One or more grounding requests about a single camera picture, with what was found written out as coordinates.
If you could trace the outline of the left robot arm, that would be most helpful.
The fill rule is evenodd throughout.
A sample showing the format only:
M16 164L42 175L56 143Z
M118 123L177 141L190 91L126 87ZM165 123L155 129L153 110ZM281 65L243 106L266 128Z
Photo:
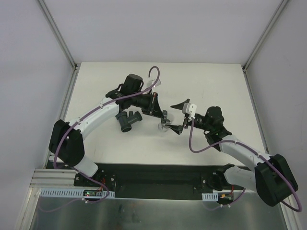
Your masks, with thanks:
M90 186L99 185L102 176L97 172L98 166L85 155L84 140L113 117L118 120L122 132L129 132L132 124L142 121L142 115L164 119L158 94L153 91L160 83L159 79L153 80L143 91L142 77L129 74L124 83L109 91L91 111L69 122L58 120L53 127L49 150L56 159L85 174L84 179Z

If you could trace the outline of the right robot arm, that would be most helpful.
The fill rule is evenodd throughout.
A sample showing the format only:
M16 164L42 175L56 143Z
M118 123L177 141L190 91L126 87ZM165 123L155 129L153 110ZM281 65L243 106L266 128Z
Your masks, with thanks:
M178 135L185 128L190 128L191 132L194 129L203 130L210 148L235 158L246 167L241 169L227 164L219 168L207 180L211 189L221 191L231 185L238 185L256 192L271 207L283 203L289 196L298 199L298 184L286 159L280 154L272 156L261 153L240 141L224 127L220 107L211 106L205 115L200 115L196 112L197 106L187 99L172 108L180 110L184 114L184 120L182 125L169 124L171 130Z

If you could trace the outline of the grey pipe tee fitting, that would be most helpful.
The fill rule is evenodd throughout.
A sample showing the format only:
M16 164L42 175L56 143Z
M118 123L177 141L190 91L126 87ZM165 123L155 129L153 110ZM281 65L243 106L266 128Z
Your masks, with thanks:
M142 121L142 115L137 111L129 111L128 113L123 111L116 115L121 128L121 132L129 132L132 129L132 124Z

